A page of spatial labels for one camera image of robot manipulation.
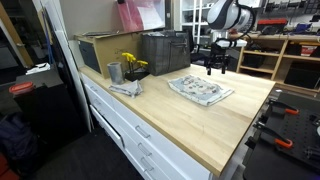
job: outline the black bag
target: black bag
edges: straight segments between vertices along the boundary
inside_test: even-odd
[[[190,47],[187,32],[155,32],[160,36],[142,35],[142,59],[148,62],[148,71],[162,75],[190,66]]]
[[[31,132],[22,113],[13,113],[0,121],[0,147],[10,168],[28,176],[38,166],[38,138]]]

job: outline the black crate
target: black crate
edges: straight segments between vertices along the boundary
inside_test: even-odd
[[[284,83],[317,89],[320,80],[319,70],[319,63],[293,62]]]
[[[242,65],[253,68],[259,68],[263,64],[264,59],[265,57],[261,55],[246,54],[244,56]]]

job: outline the metal cup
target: metal cup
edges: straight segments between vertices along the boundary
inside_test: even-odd
[[[122,72],[121,62],[112,62],[107,64],[111,81],[113,85],[120,85],[124,83],[124,76]]]

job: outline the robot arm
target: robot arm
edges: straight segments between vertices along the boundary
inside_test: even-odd
[[[237,6],[234,0],[219,0],[208,12],[207,21],[213,30],[239,29],[250,19],[250,11]]]
[[[221,61],[222,74],[225,73],[226,66],[228,64],[228,57],[225,56],[226,48],[228,47],[241,47],[247,44],[246,41],[241,40],[241,38],[248,34],[248,32],[253,28],[255,23],[255,14],[253,10],[244,5],[239,4],[239,0],[218,0],[208,12],[207,21],[212,29],[214,30],[225,30],[231,28],[239,29],[245,26],[249,19],[250,14],[252,14],[252,24],[250,28],[243,33],[240,37],[230,40],[226,38],[218,38],[211,44],[210,60],[205,62],[207,68],[207,74],[211,75],[212,64],[216,61]]]

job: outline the cardboard box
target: cardboard box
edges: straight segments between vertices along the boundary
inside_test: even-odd
[[[106,79],[110,77],[107,64],[111,62],[121,62],[124,72],[129,69],[128,62],[126,58],[121,55],[122,53],[131,53],[137,58],[137,60],[140,60],[142,33],[145,32],[96,37],[86,37],[79,35],[76,37],[79,41],[85,41],[93,44],[101,72],[97,73],[101,74],[101,76]]]
[[[310,56],[317,46],[302,46],[301,56]]]

